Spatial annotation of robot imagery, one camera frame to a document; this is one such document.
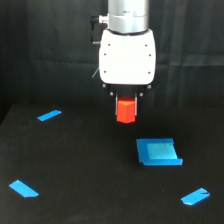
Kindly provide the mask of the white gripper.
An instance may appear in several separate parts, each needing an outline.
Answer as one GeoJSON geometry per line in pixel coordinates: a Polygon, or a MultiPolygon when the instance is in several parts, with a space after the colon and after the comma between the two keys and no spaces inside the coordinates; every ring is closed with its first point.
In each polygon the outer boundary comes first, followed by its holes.
{"type": "MultiPolygon", "coordinates": [[[[102,34],[99,49],[99,74],[109,94],[115,96],[115,116],[118,113],[118,92],[125,87],[142,93],[155,76],[156,48],[153,31],[140,35],[118,35],[109,29],[102,34]]],[[[135,116],[138,95],[135,95],[135,116]]]]}

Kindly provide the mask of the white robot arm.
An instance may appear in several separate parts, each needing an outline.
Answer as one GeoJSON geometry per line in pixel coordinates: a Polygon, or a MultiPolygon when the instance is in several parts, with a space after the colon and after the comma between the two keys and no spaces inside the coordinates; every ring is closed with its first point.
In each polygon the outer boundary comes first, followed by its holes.
{"type": "Polygon", "coordinates": [[[115,98],[115,114],[121,91],[130,88],[137,115],[138,98],[152,85],[156,70],[156,44],[149,28],[149,0],[108,0],[108,13],[92,16],[91,33],[95,24],[105,24],[99,46],[97,72],[109,94],[115,98]]]}

